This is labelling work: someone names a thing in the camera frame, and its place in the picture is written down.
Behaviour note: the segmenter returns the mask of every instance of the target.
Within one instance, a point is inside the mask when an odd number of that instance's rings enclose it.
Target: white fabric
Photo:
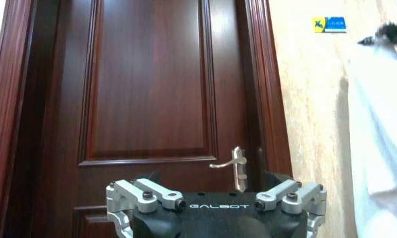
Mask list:
[[[362,238],[397,238],[397,54],[358,46],[350,61],[355,216]]]

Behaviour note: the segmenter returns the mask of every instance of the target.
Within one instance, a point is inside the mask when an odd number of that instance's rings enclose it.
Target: door molding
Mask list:
[[[0,232],[30,232],[36,163],[54,59],[58,0],[7,0],[0,39]],[[238,0],[247,15],[263,169],[292,174],[282,84],[268,0]]]
[[[23,103],[31,6],[32,0],[7,1],[0,36],[0,223]]]
[[[247,0],[252,64],[267,170],[294,175],[270,0]]]

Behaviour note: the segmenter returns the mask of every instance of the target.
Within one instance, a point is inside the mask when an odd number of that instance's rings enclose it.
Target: silver door handle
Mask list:
[[[216,165],[210,164],[210,167],[214,169],[224,168],[228,165],[234,165],[234,181],[235,189],[239,192],[244,192],[247,189],[247,174],[246,174],[246,164],[247,158],[244,157],[244,150],[238,146],[232,150],[232,160],[224,164]]]

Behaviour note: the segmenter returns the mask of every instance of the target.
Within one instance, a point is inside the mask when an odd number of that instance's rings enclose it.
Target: sticker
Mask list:
[[[316,33],[347,32],[344,17],[314,17]]]

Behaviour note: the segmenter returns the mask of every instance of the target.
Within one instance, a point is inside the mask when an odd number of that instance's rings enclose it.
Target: dark brown door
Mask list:
[[[234,190],[210,164],[250,148],[236,4],[63,0],[58,22],[32,234],[108,237],[111,181]]]

